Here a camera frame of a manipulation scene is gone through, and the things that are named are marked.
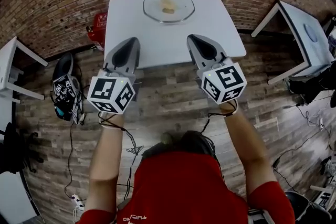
table top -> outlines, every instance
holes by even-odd
[[[280,1],[280,6],[285,10],[295,31],[297,31],[310,64],[312,66],[329,65],[334,58],[329,51],[328,39],[319,21],[285,2]],[[307,29],[311,31],[310,35],[314,40],[307,34]]]
[[[0,91],[6,88],[9,80],[15,49],[16,37],[0,49]]]
[[[143,13],[144,0],[110,0],[105,57],[120,42],[136,37],[140,42],[138,68],[189,62],[187,36],[206,36],[223,46],[228,57],[246,50],[221,0],[193,0],[195,12],[184,22],[163,24]]]

white desk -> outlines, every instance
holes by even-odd
[[[138,68],[189,62],[187,36],[209,37],[223,46],[228,57],[246,50],[221,0],[193,0],[194,14],[184,22],[161,24],[143,13],[144,0],[110,0],[105,57],[120,42],[136,37],[140,42]]]
[[[329,51],[329,44],[326,35],[319,21],[308,13],[289,5],[283,1],[278,1],[261,21],[251,36],[256,37],[267,23],[280,11],[285,18],[294,38],[299,45],[303,62],[287,72],[271,79],[268,84],[276,83],[288,76],[307,76],[314,74],[328,66],[334,58]],[[307,34],[310,30],[312,40]]]
[[[20,104],[20,100],[10,98],[2,94],[2,92],[6,91],[6,89],[9,89],[9,90],[13,90],[13,91],[28,95],[30,97],[43,100],[44,99],[43,95],[26,90],[17,85],[14,85],[12,81],[10,80],[10,75],[12,76],[13,73],[15,73],[14,76],[18,76],[18,74],[23,74],[21,70],[15,67],[12,67],[13,57],[14,57],[16,48],[19,48],[25,54],[29,55],[30,57],[38,61],[40,64],[44,66],[48,65],[48,63],[45,60],[43,60],[40,56],[33,53],[31,50],[25,47],[20,41],[18,41],[16,37],[14,37],[2,49],[0,49],[0,95],[1,97],[11,99],[13,102]]]

person's right arm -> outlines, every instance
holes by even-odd
[[[232,106],[228,103],[221,104],[219,108],[223,114],[232,111]],[[225,122],[245,170],[247,194],[266,182],[276,182],[265,144],[242,111],[238,109],[234,115],[226,117]]]

red container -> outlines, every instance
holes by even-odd
[[[101,51],[104,51],[105,47],[106,22],[107,13],[100,13],[95,16],[93,26],[86,27],[90,40]]]

transparent plate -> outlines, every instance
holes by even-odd
[[[187,20],[195,6],[192,0],[144,0],[143,12],[160,23],[177,23]]]

